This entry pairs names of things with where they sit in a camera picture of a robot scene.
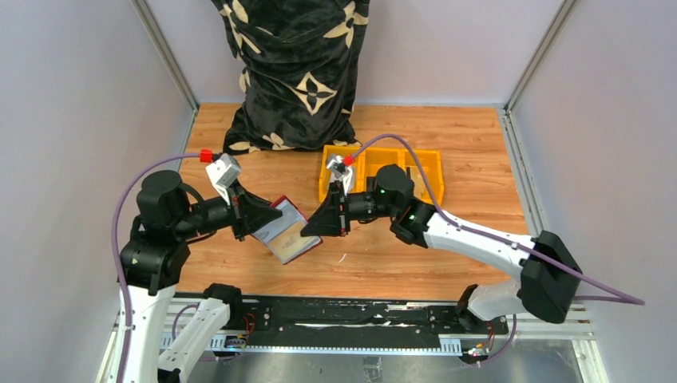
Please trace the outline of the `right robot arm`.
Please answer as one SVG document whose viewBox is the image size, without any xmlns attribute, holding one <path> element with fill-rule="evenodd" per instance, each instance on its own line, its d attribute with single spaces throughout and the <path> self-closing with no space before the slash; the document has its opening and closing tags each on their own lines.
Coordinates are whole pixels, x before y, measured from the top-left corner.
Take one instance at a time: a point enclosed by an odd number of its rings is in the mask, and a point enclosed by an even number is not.
<svg viewBox="0 0 677 383">
<path fill-rule="evenodd" d="M 463 254 L 510 276 L 507 282 L 468 286 L 453 321 L 466 333 L 512 314 L 529 313 L 548 323 L 567 317 L 580 281 L 562 239 L 549 231 L 537 237 L 509 234 L 460 219 L 414 195 L 414 182 L 396 164 L 381 167 L 366 191 L 348 193 L 330 183 L 322 204 L 301 230 L 303 237 L 340 237 L 352 222 L 387 218 L 397 239 L 409 245 Z"/>
</svg>

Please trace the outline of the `red leather card holder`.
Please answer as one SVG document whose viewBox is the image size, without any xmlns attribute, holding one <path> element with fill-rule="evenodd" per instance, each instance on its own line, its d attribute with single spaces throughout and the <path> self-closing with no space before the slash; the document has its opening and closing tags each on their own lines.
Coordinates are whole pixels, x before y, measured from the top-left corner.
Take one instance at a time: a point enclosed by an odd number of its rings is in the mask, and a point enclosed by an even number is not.
<svg viewBox="0 0 677 383">
<path fill-rule="evenodd" d="M 301 230 L 307 225 L 307 219 L 285 195 L 271 206 L 281 211 L 282 216 L 266 224 L 252 236 L 266 246 L 283 265 L 323 243 L 322 238 L 317 235 L 301 236 Z"/>
</svg>

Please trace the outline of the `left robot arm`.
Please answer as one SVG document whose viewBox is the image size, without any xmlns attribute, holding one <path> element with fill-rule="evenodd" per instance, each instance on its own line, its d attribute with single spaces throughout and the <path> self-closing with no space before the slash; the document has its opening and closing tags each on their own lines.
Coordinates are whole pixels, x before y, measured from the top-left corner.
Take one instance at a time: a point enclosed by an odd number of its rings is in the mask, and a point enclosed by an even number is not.
<svg viewBox="0 0 677 383">
<path fill-rule="evenodd" d="M 185 382 L 217 331 L 254 322 L 243 308 L 239 288 L 213 283 L 171 346 L 160 352 L 164 321 L 193 242 L 230 227 L 244 240 L 283 213 L 246 191 L 239 182 L 231 197 L 203 199 L 180 174 L 161 170 L 146 176 L 137 194 L 140 213 L 121 262 L 121 314 L 117 332 L 115 382 Z"/>
</svg>

